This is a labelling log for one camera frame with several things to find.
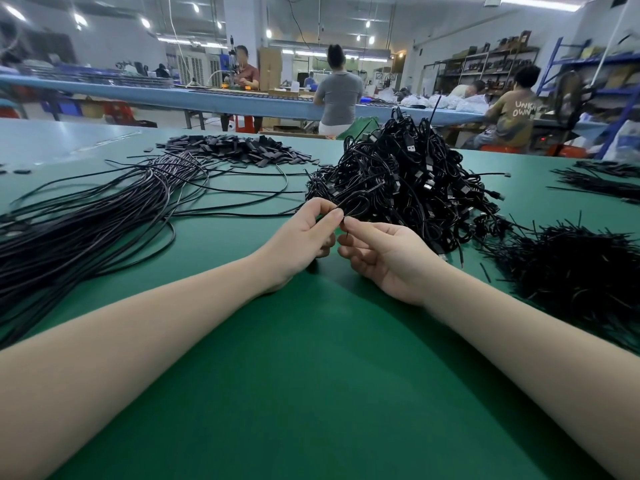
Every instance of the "black wire bundle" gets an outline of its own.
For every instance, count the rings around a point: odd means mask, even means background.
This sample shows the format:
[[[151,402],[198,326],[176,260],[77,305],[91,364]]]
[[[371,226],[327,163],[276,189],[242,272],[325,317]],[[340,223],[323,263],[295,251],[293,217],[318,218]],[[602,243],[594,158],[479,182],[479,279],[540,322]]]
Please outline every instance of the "black wire bundle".
[[[599,173],[604,173],[606,175],[611,175],[612,177],[636,177],[640,178],[640,166],[631,165],[629,163],[620,163],[620,162],[610,162],[610,161],[601,161],[601,160],[578,160],[573,164],[574,167],[583,168],[585,170],[594,172],[597,171]]]
[[[486,174],[469,173],[461,162],[428,120],[416,126],[395,108],[363,141],[348,137],[336,166],[309,177],[307,199],[331,200],[347,216],[408,226],[443,255],[474,236],[473,209],[497,220],[498,207],[485,194],[502,199],[484,188],[480,176]]]
[[[580,222],[534,224],[529,233],[484,242],[482,251],[520,297],[640,355],[640,248],[629,237],[594,233]]]
[[[609,195],[618,197],[622,201],[640,205],[640,185],[626,182],[615,182],[596,175],[587,175],[581,171],[570,168],[553,169],[553,173],[561,176],[560,182],[571,185],[575,189],[565,189],[562,187],[549,187],[557,190],[571,190],[575,192],[585,192],[599,195]]]
[[[62,178],[28,192],[0,215],[0,349],[23,338],[80,282],[116,273],[162,253],[174,242],[172,220],[188,216],[282,217],[278,214],[237,214],[231,211],[266,201],[287,191],[289,175],[277,162],[311,162],[271,139],[233,136],[172,138],[159,157],[89,175]],[[222,164],[231,168],[221,169]],[[275,166],[278,173],[251,173],[234,168],[247,164]],[[55,184],[116,174],[110,182],[27,204]],[[271,175],[284,178],[275,191],[229,190],[212,187],[220,175]],[[251,201],[191,208],[208,191],[265,194]],[[143,250],[155,245],[143,254]]]

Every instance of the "shelving unit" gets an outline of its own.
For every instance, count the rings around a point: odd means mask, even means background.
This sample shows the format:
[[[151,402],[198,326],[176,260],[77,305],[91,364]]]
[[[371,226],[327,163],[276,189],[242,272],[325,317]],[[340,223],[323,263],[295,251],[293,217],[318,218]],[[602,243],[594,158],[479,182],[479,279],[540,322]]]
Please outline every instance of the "shelving unit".
[[[548,86],[548,83],[553,81],[556,77],[567,72],[569,70],[578,70],[581,67],[585,66],[597,66],[600,63],[601,57],[589,57],[588,59],[556,59],[556,55],[558,50],[561,47],[570,47],[579,49],[580,53],[582,53],[583,49],[588,47],[589,42],[585,42],[581,45],[577,44],[565,44],[562,43],[563,38],[560,37],[556,46],[554,47],[554,51],[551,53],[551,58],[545,68],[545,71],[542,75],[542,81],[538,86],[538,90],[536,94],[539,96],[540,93],[552,93],[556,90],[555,86]],[[604,59],[603,66],[611,66],[617,64],[629,64],[629,63],[640,63],[640,54],[618,54],[618,55],[610,55]],[[549,72],[553,66],[561,66],[560,71],[554,76],[549,77]],[[595,96],[628,96],[627,104],[622,109],[622,113],[620,113],[619,119],[612,123],[609,126],[609,135],[607,140],[602,145],[602,148],[596,155],[597,160],[602,160],[605,153],[613,143],[614,138],[616,137],[620,128],[625,123],[625,121],[629,117],[629,113],[633,109],[634,105],[638,101],[638,97],[640,96],[640,84],[636,84],[630,88],[617,88],[617,89],[596,89]]]
[[[515,73],[514,68],[516,68],[516,66],[514,62],[518,60],[518,56],[523,54],[535,54],[531,62],[532,64],[535,64],[536,59],[538,58],[539,51],[540,49],[538,47],[524,47],[524,48],[518,47],[518,48],[512,48],[512,49],[492,50],[489,52],[483,52],[482,54],[471,54],[471,55],[467,55],[466,57],[452,57],[450,59],[436,61],[433,63],[433,65],[444,64],[445,66],[443,73],[438,74],[437,76],[438,79],[443,79],[442,82],[438,83],[437,87],[439,90],[443,92],[447,92],[446,89],[452,90],[453,87],[461,83],[464,77],[475,77],[476,79],[482,79],[483,77],[490,76],[490,75],[495,75],[497,77],[506,75],[506,79],[505,79],[505,85],[506,85],[506,82],[510,78],[511,74]],[[487,70],[486,69],[487,62],[489,62],[489,59],[502,58],[502,62],[503,62],[502,65],[504,65],[504,62],[507,60],[507,58],[510,55],[513,55],[513,62],[509,66],[508,70],[492,70],[492,69]],[[467,63],[469,61],[474,61],[478,59],[484,59],[484,61],[481,62],[482,70],[480,71],[465,70],[467,67]],[[503,92],[504,92],[504,89],[490,89],[489,91],[486,92],[486,94],[489,96],[499,96],[503,94]]]

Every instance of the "floor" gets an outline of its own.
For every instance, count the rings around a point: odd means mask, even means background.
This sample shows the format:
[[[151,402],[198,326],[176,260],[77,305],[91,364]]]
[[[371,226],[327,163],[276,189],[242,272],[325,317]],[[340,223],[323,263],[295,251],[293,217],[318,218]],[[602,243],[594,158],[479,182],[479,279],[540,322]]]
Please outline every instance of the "floor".
[[[25,111],[30,120],[46,120],[53,121],[51,113],[44,112],[40,103],[33,102],[24,104]],[[137,120],[148,120],[157,123],[158,128],[186,128],[186,120],[184,112],[180,110],[170,109],[138,109],[132,108],[133,115]],[[204,113],[205,128],[208,132],[222,131],[220,126],[220,118],[217,114]],[[66,123],[91,123],[96,125],[105,125],[107,122],[101,118],[85,118],[82,116],[60,115],[60,120]],[[191,126],[193,129],[200,128],[200,120],[197,116],[192,116]],[[233,129],[233,122],[229,124],[229,129]]]

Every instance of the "worker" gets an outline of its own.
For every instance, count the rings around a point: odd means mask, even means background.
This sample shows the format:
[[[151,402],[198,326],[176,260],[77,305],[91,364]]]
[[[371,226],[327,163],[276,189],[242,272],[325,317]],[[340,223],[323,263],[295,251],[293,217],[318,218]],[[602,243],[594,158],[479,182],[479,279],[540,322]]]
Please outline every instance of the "worker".
[[[309,77],[305,79],[304,87],[310,88],[316,83],[313,71],[309,71]]]
[[[156,77],[164,77],[165,79],[171,79],[171,74],[169,74],[169,71],[167,71],[166,67],[164,67],[164,64],[160,64],[156,69]]]
[[[503,94],[484,114],[491,126],[469,138],[462,148],[480,150],[485,144],[497,144],[525,151],[539,104],[531,88],[539,75],[540,67],[534,65],[520,69],[514,77],[513,90]]]
[[[457,85],[449,95],[466,99],[471,96],[475,96],[476,94],[482,94],[485,87],[486,87],[486,84],[484,83],[484,80],[478,79],[473,81],[469,85],[466,85],[466,84]]]
[[[344,70],[346,58],[340,45],[330,45],[326,60],[333,71],[316,89],[314,103],[324,105],[318,133],[338,136],[347,131],[356,119],[356,104],[364,92],[362,79]]]
[[[240,72],[235,74],[234,84],[242,86],[243,88],[248,86],[252,91],[260,89],[260,71],[249,63],[249,51],[244,45],[236,46],[236,58]],[[220,114],[220,126],[222,126],[222,131],[228,131],[230,118],[231,114]],[[261,117],[253,117],[253,128],[256,133],[260,131],[262,128]]]
[[[327,256],[338,226],[346,232],[337,238],[338,254],[357,273],[459,333],[614,477],[637,478],[640,357],[451,266],[407,227],[344,217],[321,198],[306,202],[247,257],[0,351],[0,476],[48,477],[238,308]],[[434,384],[431,393],[442,389]],[[308,430],[310,441],[315,434]]]

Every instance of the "blue shelf rack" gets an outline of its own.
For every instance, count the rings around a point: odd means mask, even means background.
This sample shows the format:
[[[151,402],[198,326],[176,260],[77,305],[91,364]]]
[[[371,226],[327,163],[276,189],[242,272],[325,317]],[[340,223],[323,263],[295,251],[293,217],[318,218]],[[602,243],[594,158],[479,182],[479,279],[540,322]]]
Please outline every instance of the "blue shelf rack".
[[[589,43],[589,42],[587,42],[587,43],[584,43],[582,45],[565,44],[565,43],[562,43],[562,40],[563,40],[563,38],[560,37],[556,42],[556,46],[554,47],[554,51],[551,54],[551,58],[549,59],[547,67],[545,68],[545,71],[544,71],[544,73],[542,75],[542,82],[540,83],[540,85],[538,86],[538,90],[536,91],[536,94],[538,96],[543,91],[544,92],[553,92],[553,91],[555,91],[556,87],[555,86],[548,86],[548,83],[551,82],[552,80],[554,80],[558,75],[560,75],[560,74],[562,74],[564,72],[564,70],[561,69],[560,72],[558,72],[558,74],[556,74],[555,76],[549,77],[549,71],[551,71],[551,67],[553,67],[553,66],[566,66],[568,68],[576,68],[576,69],[578,69],[581,66],[596,66],[596,65],[598,65],[600,63],[601,57],[590,57],[588,59],[558,59],[558,60],[556,60],[556,55],[558,53],[558,50],[560,50],[560,47],[578,48],[578,49],[580,49],[580,53],[582,53],[582,50],[585,49],[586,47],[588,47],[588,43]],[[603,65],[629,64],[629,63],[640,63],[640,54],[610,55],[609,57],[606,57],[604,59],[604,64]],[[629,113],[631,113],[631,110],[633,109],[634,105],[636,104],[636,101],[637,101],[638,97],[640,96],[640,84],[637,84],[636,86],[634,86],[632,88],[596,89],[595,90],[595,95],[596,96],[627,96],[628,97],[627,104],[624,107],[624,109],[622,110],[622,113],[620,113],[620,118],[615,123],[613,123],[613,124],[611,124],[609,126],[609,135],[607,137],[607,140],[604,142],[604,144],[602,145],[602,148],[600,149],[600,151],[596,155],[596,159],[597,160],[602,160],[602,158],[604,157],[605,153],[607,152],[607,150],[609,149],[609,147],[613,143],[613,140],[616,137],[616,134],[618,133],[620,128],[622,128],[622,125],[628,119]]]

